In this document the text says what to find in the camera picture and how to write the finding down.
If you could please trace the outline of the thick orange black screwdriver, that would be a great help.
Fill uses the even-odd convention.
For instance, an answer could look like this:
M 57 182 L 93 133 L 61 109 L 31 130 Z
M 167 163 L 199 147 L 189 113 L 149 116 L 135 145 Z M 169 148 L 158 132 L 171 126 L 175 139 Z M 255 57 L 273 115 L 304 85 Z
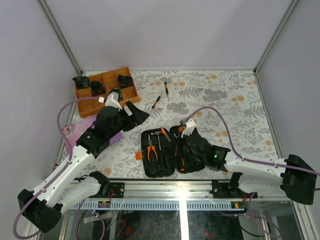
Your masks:
M 178 170 L 181 173 L 184 173 L 186 171 L 186 162 L 185 162 L 184 156 L 177 157 L 177 166 L 178 166 Z

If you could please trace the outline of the claw hammer black handle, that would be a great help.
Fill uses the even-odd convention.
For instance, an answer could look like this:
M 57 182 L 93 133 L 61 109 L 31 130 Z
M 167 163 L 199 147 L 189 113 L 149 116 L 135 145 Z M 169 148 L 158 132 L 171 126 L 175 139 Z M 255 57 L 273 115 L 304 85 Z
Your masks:
M 158 149 L 161 151 L 162 150 L 162 145 L 161 145 L 161 138 L 160 135 L 163 132 L 160 129 L 154 129 L 151 131 L 150 133 L 150 138 L 151 138 L 151 142 L 153 143 L 154 141 L 156 141 L 156 144 L 158 146 Z

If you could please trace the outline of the small precision screwdriver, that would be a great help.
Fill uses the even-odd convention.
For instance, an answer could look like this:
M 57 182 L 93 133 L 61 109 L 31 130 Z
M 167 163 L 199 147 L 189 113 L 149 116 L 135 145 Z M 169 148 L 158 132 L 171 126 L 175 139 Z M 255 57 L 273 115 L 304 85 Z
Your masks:
M 151 106 L 151 109 L 154 109 L 154 108 L 156 107 L 156 105 L 158 104 L 158 102 L 160 101 L 160 99 L 161 99 L 161 97 L 162 97 L 162 95 L 163 95 L 163 92 L 164 92 L 164 91 L 162 91 L 162 92 L 159 94 L 159 96 L 156 98 L 155 102 L 154 102 L 153 105 Z
M 167 99 L 169 101 L 170 100 L 170 98 L 169 98 L 169 89 L 168 89 L 168 84 L 167 84 L 166 81 L 164 82 L 164 87 L 165 87 L 165 93 L 166 93 Z

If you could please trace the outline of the orange utility knife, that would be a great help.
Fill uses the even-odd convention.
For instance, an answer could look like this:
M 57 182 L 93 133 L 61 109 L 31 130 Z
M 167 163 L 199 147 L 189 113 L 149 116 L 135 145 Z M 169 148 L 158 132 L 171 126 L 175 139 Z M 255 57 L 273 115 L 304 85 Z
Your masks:
M 167 131 L 163 127 L 161 127 L 160 129 L 161 129 L 161 132 L 163 133 L 163 135 L 165 136 L 165 138 L 167 139 L 167 141 L 170 143 L 171 139 L 170 139 Z

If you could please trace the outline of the orange black needle-nose pliers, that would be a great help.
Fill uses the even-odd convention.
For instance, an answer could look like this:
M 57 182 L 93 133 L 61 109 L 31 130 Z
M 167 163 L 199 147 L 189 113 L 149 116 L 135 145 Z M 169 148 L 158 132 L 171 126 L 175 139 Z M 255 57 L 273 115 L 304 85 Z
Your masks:
M 150 135 L 148 135 L 147 159 L 150 163 L 158 160 L 156 147 L 153 145 Z

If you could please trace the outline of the black plastic tool case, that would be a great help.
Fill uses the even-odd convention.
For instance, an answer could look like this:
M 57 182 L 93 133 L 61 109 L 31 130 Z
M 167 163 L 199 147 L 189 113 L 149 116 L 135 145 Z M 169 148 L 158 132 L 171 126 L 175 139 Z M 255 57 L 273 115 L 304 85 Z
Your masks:
M 156 148 L 156 152 L 158 155 L 158 160 L 153 160 L 149 162 L 147 157 L 147 147 L 148 147 L 148 135 L 152 132 L 152 130 L 161 130 L 161 128 L 149 129 L 145 130 L 141 133 L 141 152 L 143 152 L 143 168 L 144 173 L 149 178 L 162 178 L 162 177 L 169 177 L 173 175 L 175 171 L 178 171 L 181 174 L 188 174 L 201 171 L 205 168 L 200 161 L 196 158 L 191 157 L 187 153 L 183 151 L 183 144 L 178 133 L 178 127 L 181 125 L 176 125 L 171 127 L 169 130 L 164 128 L 168 136 L 171 139 L 171 142 L 168 142 L 164 134 L 160 135 L 160 142 L 162 150 L 159 150 L 157 145 L 157 141 L 155 140 L 152 144 Z M 185 172 L 180 172 L 178 169 L 178 157 L 184 156 L 185 159 Z

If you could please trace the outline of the purple cloth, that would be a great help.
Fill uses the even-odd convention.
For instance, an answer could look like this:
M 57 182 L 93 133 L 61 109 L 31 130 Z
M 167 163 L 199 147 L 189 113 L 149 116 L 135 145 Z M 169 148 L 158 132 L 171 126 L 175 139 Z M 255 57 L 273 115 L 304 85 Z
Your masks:
M 70 154 L 71 149 L 76 145 L 76 141 L 80 138 L 80 136 L 89 128 L 92 127 L 94 121 L 96 120 L 96 115 L 85 118 L 84 120 L 72 123 L 70 125 L 65 126 L 62 129 L 63 134 L 69 140 L 70 145 L 66 145 L 66 151 Z

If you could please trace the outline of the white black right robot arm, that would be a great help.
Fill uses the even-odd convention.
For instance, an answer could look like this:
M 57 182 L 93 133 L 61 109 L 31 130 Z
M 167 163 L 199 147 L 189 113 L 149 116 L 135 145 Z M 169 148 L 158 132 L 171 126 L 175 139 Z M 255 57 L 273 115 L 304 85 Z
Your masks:
M 181 134 L 182 149 L 209 169 L 239 173 L 239 179 L 228 184 L 233 197 L 244 193 L 285 195 L 304 205 L 314 203 L 316 172 L 299 156 L 288 158 L 255 158 L 241 156 L 234 149 L 210 144 L 194 130 Z

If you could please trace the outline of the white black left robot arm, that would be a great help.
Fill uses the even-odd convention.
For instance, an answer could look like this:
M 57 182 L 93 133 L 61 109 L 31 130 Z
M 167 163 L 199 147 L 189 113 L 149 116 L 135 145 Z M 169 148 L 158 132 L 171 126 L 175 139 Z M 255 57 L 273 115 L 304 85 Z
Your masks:
M 118 103 L 106 102 L 96 120 L 76 141 L 68 157 L 40 185 L 19 193 L 19 214 L 40 232 L 47 233 L 53 229 L 62 215 L 80 201 L 91 196 L 102 198 L 109 193 L 110 181 L 99 171 L 91 172 L 74 186 L 70 183 L 109 147 L 111 138 L 134 129 L 150 116 L 131 101 L 127 101 L 126 106 L 131 114 Z

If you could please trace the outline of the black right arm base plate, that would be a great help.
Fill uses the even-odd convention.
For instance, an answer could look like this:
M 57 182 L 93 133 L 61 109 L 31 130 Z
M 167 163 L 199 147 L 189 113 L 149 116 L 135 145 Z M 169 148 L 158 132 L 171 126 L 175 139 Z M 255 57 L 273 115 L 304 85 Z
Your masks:
M 242 198 L 244 194 L 238 186 L 238 183 L 231 180 L 212 180 L 210 193 L 215 199 Z

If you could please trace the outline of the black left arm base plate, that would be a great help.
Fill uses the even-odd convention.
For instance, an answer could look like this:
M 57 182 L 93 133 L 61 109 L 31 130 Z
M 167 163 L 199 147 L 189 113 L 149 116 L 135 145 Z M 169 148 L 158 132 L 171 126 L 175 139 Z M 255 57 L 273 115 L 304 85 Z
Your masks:
M 102 198 L 123 198 L 124 192 L 124 182 L 110 182 L 102 186 L 101 192 L 98 195 Z

